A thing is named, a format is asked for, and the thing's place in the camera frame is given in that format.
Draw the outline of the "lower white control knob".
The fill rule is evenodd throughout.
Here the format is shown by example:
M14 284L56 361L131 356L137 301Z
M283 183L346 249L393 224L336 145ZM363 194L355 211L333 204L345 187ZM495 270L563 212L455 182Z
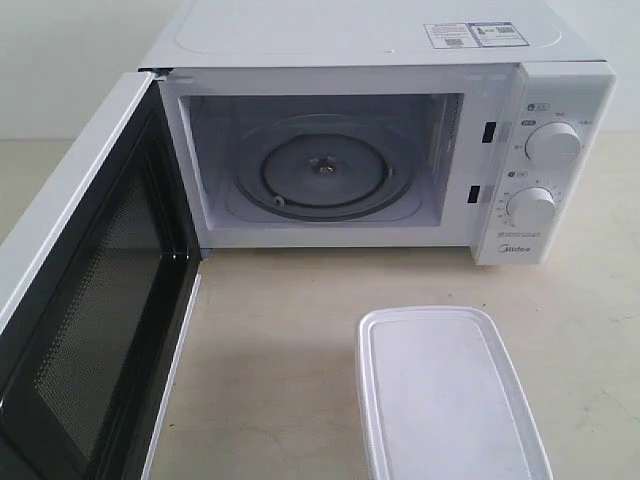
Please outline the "lower white control knob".
M531 187L512 196L507 202L506 212L515 227L544 230L555 218L556 204L548 190Z

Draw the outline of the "white control knob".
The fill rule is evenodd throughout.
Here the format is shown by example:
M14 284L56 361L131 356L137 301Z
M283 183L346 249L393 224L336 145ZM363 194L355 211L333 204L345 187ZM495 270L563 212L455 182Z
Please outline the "white control knob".
M525 153L538 169L559 169L576 160L582 143L572 126L553 122L536 129L527 139Z
M506 212L515 227L544 230L555 218L556 204L548 190L531 187L512 196L507 202Z

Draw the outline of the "upper white control knob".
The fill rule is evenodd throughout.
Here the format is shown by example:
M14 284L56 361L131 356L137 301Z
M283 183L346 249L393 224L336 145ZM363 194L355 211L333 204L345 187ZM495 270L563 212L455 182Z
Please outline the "upper white control knob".
M572 126L553 122L536 129L527 139L525 153L538 169L559 169L576 160L582 143Z

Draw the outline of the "blue white label sticker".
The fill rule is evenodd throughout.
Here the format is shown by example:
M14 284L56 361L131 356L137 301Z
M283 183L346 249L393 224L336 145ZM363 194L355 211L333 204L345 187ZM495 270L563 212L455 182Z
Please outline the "blue white label sticker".
M434 49L526 47L529 42L511 22L424 24Z

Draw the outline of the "white lidded plastic container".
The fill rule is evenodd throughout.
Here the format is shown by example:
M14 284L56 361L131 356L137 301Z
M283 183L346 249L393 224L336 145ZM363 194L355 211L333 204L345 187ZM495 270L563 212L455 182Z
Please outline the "white lidded plastic container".
M552 478L513 363L483 311L372 311L357 327L356 368L370 478Z

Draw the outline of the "glass turntable plate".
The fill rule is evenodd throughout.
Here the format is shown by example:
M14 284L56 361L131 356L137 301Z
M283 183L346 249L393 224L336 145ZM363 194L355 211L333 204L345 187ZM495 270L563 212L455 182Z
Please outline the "glass turntable plate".
M260 208L336 222L374 214L402 197L418 156L411 140L378 121L313 114L251 132L232 162L239 190Z

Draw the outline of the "white microwave oven body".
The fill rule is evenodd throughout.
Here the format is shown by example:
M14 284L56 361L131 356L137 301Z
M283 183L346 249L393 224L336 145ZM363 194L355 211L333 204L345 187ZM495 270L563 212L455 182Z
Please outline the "white microwave oven body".
M424 24L511 22L526 47L434 49ZM615 74L542 1L190 1L141 69L155 74L204 254L240 248L462 247L479 265L549 254ZM336 222L298 221L248 200L232 156L251 132L301 115L363 117L419 152L407 192ZM562 122L582 143L566 167L525 153ZM517 192L556 204L544 230L515 227Z

